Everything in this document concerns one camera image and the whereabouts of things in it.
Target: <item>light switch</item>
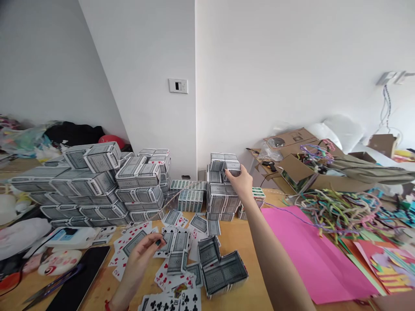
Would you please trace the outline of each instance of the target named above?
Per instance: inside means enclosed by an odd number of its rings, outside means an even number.
[[[184,93],[188,94],[187,80],[169,79],[170,93]]]

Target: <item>red balloon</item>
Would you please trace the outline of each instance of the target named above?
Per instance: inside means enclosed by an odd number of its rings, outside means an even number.
[[[125,146],[125,143],[123,142],[123,140],[115,135],[104,135],[98,140],[99,143],[108,143],[111,141],[115,141],[120,147],[120,149],[124,148]]]

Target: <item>white wall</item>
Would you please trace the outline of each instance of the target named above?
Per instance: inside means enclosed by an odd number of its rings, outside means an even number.
[[[198,164],[245,147],[284,121],[336,113],[379,124],[384,71],[415,72],[413,0],[196,0]],[[391,126],[415,146],[415,77],[390,86]]]
[[[77,0],[0,3],[0,113],[128,136]]]
[[[171,177],[196,175],[193,0],[80,0],[133,149],[169,148]],[[188,79],[189,94],[169,93]]]

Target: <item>pink cardboard sheet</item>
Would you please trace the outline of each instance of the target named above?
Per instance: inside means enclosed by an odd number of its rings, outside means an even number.
[[[287,210],[311,223],[297,207]],[[267,223],[296,267],[311,299],[318,305],[366,298],[378,291],[363,273],[319,230],[289,212],[263,208]]]

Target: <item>black phone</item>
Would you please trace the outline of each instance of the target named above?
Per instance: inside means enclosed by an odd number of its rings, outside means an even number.
[[[88,249],[78,263],[82,263],[84,268],[78,275],[62,285],[46,311],[78,310],[110,248],[110,246],[101,246]]]

